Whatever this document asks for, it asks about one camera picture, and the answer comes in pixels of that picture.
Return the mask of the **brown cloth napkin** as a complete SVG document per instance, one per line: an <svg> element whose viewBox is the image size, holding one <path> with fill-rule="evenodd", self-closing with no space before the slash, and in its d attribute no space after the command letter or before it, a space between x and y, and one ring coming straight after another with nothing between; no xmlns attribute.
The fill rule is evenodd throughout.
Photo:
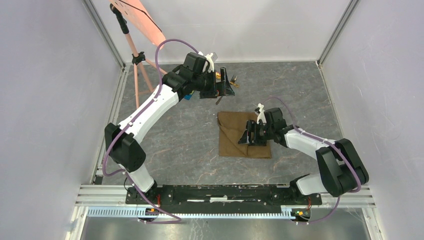
<svg viewBox="0 0 424 240"><path fill-rule="evenodd" d="M246 130L248 120L256 120L253 112L220 111L217 113L219 126L218 153L221 157L270 159L271 146L249 146L238 141Z"/></svg>

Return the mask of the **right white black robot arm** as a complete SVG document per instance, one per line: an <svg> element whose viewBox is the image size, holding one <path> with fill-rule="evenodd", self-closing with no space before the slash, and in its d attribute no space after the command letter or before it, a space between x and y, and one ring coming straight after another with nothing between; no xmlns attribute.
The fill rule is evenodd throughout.
<svg viewBox="0 0 424 240"><path fill-rule="evenodd" d="M337 198L359 191L369 181L369 174L350 140L318 137L296 125L288 125L280 108L264 110L263 107L259 104L255 109L257 118L246 122L238 143L264 147L268 141L274 141L317 162L318 174L307 174L290 182L288 196L293 203L302 204L312 194L328 193Z"/></svg>

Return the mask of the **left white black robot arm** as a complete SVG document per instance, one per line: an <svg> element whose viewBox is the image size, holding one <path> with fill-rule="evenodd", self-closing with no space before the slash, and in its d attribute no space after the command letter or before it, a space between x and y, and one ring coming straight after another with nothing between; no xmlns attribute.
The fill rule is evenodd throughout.
<svg viewBox="0 0 424 240"><path fill-rule="evenodd" d="M193 91L201 99L234 96L227 70L215 68L217 54L190 52L183 64L167 72L150 97L119 124L109 123L104 129L106 158L118 164L138 189L138 197L145 204L153 203L157 190L155 180L145 165L146 153L141 147L152 126L173 106Z"/></svg>

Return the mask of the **gold spoon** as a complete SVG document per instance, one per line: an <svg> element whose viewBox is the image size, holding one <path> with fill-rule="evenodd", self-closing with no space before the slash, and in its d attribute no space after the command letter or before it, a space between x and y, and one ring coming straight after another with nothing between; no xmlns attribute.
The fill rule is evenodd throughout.
<svg viewBox="0 0 424 240"><path fill-rule="evenodd" d="M221 74L220 73L218 73L218 72L216 72L215 73L215 80L216 80L216 82L217 83L219 83L219 82L221 82L222 80L221 80ZM236 80L237 80L237 75L233 75L232 77L231 77L231 79L229 80L229 83L232 85L232 86L234 86L235 88L239 88L240 86L236 83Z"/></svg>

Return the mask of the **black fork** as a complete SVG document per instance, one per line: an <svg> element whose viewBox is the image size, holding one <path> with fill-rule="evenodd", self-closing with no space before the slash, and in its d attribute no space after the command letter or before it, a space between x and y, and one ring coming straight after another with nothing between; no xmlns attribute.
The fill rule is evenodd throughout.
<svg viewBox="0 0 424 240"><path fill-rule="evenodd" d="M228 81L228 83L234 88L240 87L240 85L237 83L237 76L236 75L233 75L232 78ZM219 96L219 98L217 99L215 104L218 105L221 102L223 97L224 97L223 95Z"/></svg>

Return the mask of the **colourful toy block structure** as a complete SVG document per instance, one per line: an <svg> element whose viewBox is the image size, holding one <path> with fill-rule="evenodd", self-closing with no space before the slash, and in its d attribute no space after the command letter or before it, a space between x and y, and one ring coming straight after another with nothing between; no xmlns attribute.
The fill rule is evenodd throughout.
<svg viewBox="0 0 424 240"><path fill-rule="evenodd" d="M183 98L186 99L186 100L190 100L192 98L192 96L193 96L193 93L190 93L190 94L185 95Z"/></svg>

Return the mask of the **pink music stand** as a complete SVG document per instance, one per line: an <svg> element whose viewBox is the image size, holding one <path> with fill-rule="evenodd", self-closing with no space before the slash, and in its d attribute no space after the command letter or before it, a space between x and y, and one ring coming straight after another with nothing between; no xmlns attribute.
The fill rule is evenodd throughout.
<svg viewBox="0 0 424 240"><path fill-rule="evenodd" d="M144 67L144 64L152 67L155 64L146 57L146 50L157 47L166 37L140 0L111 0L109 8L115 15L131 52L135 104L138 108L141 105L140 95L150 94L155 90Z"/></svg>

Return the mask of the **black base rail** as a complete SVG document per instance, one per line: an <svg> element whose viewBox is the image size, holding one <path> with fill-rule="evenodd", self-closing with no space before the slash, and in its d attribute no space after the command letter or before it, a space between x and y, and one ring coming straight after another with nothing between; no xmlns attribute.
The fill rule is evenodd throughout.
<svg viewBox="0 0 424 240"><path fill-rule="evenodd" d="M320 206L319 193L302 195L283 184L158 185L145 196L171 214L274 214L282 206Z"/></svg>

